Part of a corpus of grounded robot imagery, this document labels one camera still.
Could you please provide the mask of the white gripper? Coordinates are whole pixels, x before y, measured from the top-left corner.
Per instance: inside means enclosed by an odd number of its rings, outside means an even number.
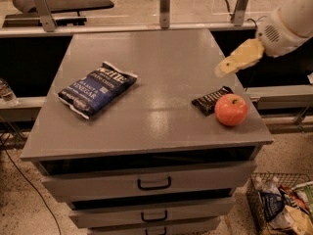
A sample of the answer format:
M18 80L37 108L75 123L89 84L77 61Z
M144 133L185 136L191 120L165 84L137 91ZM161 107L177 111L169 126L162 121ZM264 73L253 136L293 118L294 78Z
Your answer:
M300 34L291 29L276 9L257 28L257 38L248 39L238 46L216 67L217 77L247 69L260 61L265 53L269 57L285 56L310 39L308 34Z

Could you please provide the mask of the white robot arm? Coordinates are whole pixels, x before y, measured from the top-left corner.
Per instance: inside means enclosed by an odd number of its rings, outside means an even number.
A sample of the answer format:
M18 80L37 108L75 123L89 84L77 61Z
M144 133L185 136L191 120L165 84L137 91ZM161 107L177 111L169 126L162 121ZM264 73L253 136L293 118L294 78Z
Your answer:
M313 0L285 0L257 27L255 37L239 45L215 67L217 77L247 69L266 55L280 57L313 37Z

